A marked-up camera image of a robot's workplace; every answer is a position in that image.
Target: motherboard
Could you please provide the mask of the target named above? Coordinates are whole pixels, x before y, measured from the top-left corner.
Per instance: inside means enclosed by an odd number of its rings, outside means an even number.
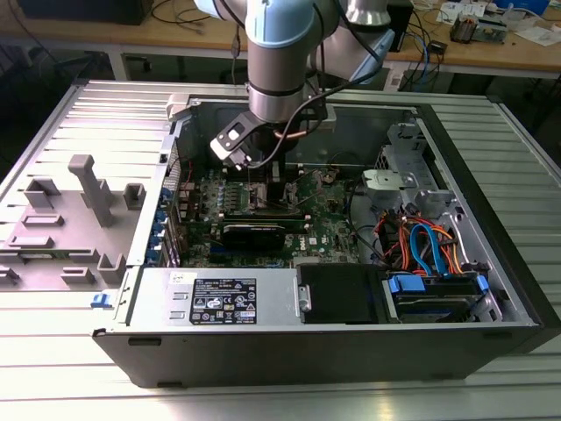
[[[348,226],[349,180],[331,168],[300,168],[289,182],[210,170],[181,192],[185,268],[294,268],[356,263]],[[271,189],[277,189],[271,200]]]

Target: robotic arm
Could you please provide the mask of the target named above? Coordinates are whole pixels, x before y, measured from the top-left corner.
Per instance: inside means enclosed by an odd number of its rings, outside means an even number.
[[[285,139],[309,134],[302,125],[321,124],[325,97],[379,70],[394,39],[387,0],[340,1],[195,0],[201,11],[244,27],[248,38],[249,111],[210,142],[220,160],[238,170],[265,166],[286,152]],[[351,82],[308,98],[307,70],[320,62],[325,73]],[[250,141],[267,155],[259,164],[248,153]]]

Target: power supply label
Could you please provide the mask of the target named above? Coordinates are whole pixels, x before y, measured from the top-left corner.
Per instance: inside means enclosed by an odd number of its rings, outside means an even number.
[[[195,279],[191,314],[193,325],[255,325],[255,279]]]

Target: slotted metal surface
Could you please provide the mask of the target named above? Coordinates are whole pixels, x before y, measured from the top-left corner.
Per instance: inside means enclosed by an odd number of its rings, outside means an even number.
[[[76,151],[93,153],[112,189],[145,182],[157,159],[169,94],[226,88],[92,82],[75,89],[47,122],[28,165],[0,191],[0,240],[26,204],[35,174],[66,188]],[[544,292],[561,314],[561,190],[556,169],[508,114],[484,97],[342,93],[380,103],[429,103],[443,121]],[[89,334],[110,312],[91,310],[90,293],[0,294],[2,419],[380,419],[508,420],[561,416],[561,339],[528,355],[494,361],[463,382],[402,382],[301,387],[146,390],[99,349]]]

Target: circuit board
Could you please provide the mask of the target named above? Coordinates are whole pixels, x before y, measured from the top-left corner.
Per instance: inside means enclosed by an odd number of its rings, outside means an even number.
[[[192,186],[190,217],[184,226],[188,251],[186,268],[294,268],[299,263],[356,263],[359,250],[346,222],[346,180],[327,168],[308,170],[287,185],[283,203],[268,203],[263,183],[227,181],[208,173]],[[225,250],[221,231],[228,217],[239,224],[266,218],[268,225],[286,228],[284,246],[274,251]]]

